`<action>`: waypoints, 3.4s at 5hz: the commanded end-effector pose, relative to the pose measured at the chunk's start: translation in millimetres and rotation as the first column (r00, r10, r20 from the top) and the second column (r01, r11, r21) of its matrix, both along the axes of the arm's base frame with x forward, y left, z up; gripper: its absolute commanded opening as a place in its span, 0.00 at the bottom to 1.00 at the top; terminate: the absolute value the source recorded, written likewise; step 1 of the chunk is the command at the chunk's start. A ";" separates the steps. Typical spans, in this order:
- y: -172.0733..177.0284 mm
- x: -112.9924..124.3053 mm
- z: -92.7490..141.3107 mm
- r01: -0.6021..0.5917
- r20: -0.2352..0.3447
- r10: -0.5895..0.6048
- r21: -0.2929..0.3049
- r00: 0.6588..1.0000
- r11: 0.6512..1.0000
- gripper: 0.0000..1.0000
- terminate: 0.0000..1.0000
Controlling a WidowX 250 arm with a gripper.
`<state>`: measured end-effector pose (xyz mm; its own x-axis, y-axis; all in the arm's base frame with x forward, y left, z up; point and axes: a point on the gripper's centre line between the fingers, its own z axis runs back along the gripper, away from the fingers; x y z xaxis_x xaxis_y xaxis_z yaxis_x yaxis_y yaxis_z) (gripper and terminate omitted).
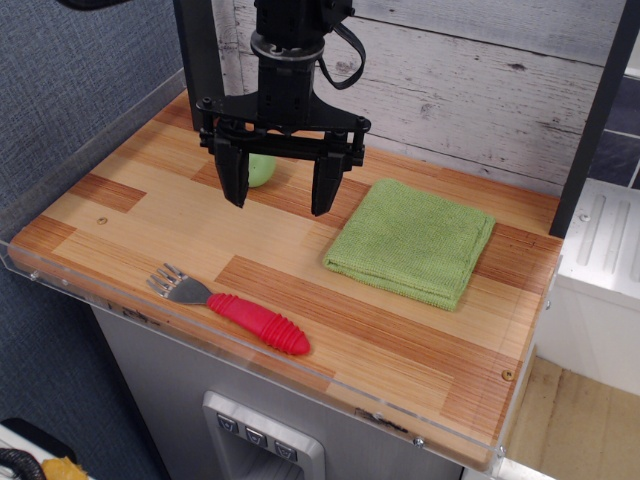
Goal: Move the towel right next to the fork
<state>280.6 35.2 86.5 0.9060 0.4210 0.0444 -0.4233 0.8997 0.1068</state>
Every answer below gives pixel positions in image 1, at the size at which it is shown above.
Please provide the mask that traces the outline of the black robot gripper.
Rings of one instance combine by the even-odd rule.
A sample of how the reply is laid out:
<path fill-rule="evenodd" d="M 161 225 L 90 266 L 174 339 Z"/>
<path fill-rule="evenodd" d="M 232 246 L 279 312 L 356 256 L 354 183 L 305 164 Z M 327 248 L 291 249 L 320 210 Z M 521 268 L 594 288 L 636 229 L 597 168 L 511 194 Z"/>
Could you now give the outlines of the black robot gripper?
<path fill-rule="evenodd" d="M 199 100 L 200 145 L 214 153 L 224 196 L 239 208 L 249 189 L 248 153 L 315 160 L 311 212 L 321 216 L 332 207 L 344 169 L 363 164 L 371 122 L 325 103 L 314 92 L 322 45 L 254 45 L 252 50 L 259 59 L 258 90 Z"/>

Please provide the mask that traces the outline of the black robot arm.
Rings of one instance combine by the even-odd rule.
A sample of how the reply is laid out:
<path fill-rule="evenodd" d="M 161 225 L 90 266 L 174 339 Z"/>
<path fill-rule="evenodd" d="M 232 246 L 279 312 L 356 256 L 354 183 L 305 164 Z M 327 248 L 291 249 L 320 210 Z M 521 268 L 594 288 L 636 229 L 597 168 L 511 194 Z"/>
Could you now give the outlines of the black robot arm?
<path fill-rule="evenodd" d="M 364 160 L 370 121 L 333 107 L 314 91 L 314 73 L 325 71 L 325 35 L 335 33 L 366 55 L 344 20 L 349 1 L 257 1 L 250 46 L 258 59 L 258 89 L 251 94 L 205 97 L 196 104 L 200 143 L 215 159 L 225 198 L 243 206 L 251 154 L 314 164 L 311 212 L 330 211 L 345 172 Z"/>

